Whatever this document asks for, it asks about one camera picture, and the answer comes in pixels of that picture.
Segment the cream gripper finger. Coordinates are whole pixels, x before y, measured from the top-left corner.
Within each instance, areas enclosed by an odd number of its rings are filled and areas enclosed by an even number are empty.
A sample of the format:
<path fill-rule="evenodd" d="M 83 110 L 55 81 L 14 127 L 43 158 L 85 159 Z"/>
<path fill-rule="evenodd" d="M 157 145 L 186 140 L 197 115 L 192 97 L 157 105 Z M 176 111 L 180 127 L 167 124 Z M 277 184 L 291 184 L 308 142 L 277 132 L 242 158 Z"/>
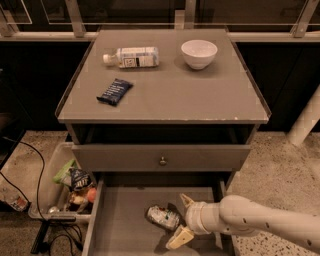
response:
<path fill-rule="evenodd" d="M 194 200 L 184 193 L 180 194 L 180 199 L 186 209 L 190 208 L 194 204 Z"/>
<path fill-rule="evenodd" d="M 190 242 L 194 238 L 194 232 L 187 226 L 180 225 L 173 236 L 166 243 L 168 250 L 175 250 Z"/>

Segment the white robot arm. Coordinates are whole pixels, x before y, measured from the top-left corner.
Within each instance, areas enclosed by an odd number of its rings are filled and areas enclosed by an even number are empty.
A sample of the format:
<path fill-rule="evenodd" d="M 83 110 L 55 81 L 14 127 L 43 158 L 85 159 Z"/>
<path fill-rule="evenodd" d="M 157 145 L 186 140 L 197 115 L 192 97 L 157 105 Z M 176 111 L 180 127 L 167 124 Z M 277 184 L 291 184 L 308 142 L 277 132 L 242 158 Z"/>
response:
<path fill-rule="evenodd" d="M 249 199 L 228 194 L 218 203 L 194 201 L 183 194 L 186 207 L 184 226 L 176 229 L 167 243 L 176 249 L 196 235 L 219 232 L 250 236 L 264 231 L 314 253 L 320 251 L 320 213 L 307 214 L 284 207 L 297 202 L 300 207 L 320 204 L 320 183 L 307 168 L 306 158 L 298 148 L 319 121 L 319 93 L 314 92 L 287 136 L 272 143 L 257 144 L 249 159 L 245 187 Z"/>

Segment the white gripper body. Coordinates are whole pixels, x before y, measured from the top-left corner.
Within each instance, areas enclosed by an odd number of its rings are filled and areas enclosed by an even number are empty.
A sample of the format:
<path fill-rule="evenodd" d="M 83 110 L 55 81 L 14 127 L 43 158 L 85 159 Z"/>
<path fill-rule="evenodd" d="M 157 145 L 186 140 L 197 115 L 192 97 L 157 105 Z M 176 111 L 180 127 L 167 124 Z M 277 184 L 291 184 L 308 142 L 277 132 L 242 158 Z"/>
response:
<path fill-rule="evenodd" d="M 193 202 L 186 207 L 185 222 L 196 235 L 205 235 L 220 230 L 218 203 Z"/>

